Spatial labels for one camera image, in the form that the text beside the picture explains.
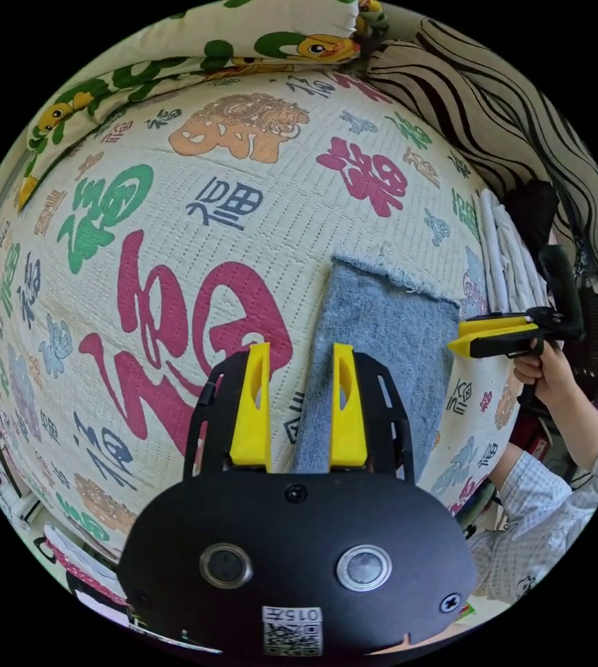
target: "striped fabric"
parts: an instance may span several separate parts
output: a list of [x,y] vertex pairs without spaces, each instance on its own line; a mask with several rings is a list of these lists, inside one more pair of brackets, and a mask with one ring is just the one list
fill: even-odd
[[429,18],[412,42],[384,42],[367,75],[440,132],[491,190],[531,179],[560,197],[554,221],[575,274],[598,284],[598,167],[551,102],[502,58]]

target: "blue denim cloth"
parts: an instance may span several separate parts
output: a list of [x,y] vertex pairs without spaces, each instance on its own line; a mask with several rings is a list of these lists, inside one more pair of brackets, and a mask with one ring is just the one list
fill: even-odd
[[447,343],[458,337],[458,307],[409,293],[357,264],[333,262],[313,339],[292,471],[329,471],[333,344],[344,343],[389,369],[410,420],[417,481],[442,418],[453,363]]

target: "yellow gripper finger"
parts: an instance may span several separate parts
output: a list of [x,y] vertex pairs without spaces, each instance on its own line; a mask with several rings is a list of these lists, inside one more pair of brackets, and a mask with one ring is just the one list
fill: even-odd
[[528,324],[525,315],[515,315],[509,318],[491,318],[489,320],[465,320],[458,323],[458,337],[462,338],[470,334],[480,334],[484,331],[494,331],[495,329],[523,327],[525,324]]
[[537,328],[538,327],[536,324],[528,323],[524,320],[523,324],[516,327],[508,327],[506,329],[491,329],[489,331],[475,331],[469,333],[466,336],[461,336],[460,338],[453,340],[451,343],[447,343],[447,348],[459,356],[471,357],[470,346],[475,340],[485,342],[486,338],[494,338],[496,336],[506,336],[518,333],[520,334],[523,331],[533,331]]
[[269,343],[251,345],[229,455],[235,466],[266,468],[271,472]]
[[[344,405],[341,406],[341,391]],[[361,396],[356,378],[354,349],[333,346],[330,468],[361,468],[368,458]]]

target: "qr code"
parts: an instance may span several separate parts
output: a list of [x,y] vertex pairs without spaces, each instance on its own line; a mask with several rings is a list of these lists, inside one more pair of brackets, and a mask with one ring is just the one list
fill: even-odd
[[264,652],[266,655],[322,655],[322,624],[265,623]]

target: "screw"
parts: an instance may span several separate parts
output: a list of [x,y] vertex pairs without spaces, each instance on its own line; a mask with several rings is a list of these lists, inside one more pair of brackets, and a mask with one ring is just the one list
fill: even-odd
[[449,614],[460,605],[460,595],[452,593],[440,603],[440,611],[443,614]]
[[303,502],[308,497],[308,489],[303,484],[290,484],[285,489],[285,498],[288,502]]

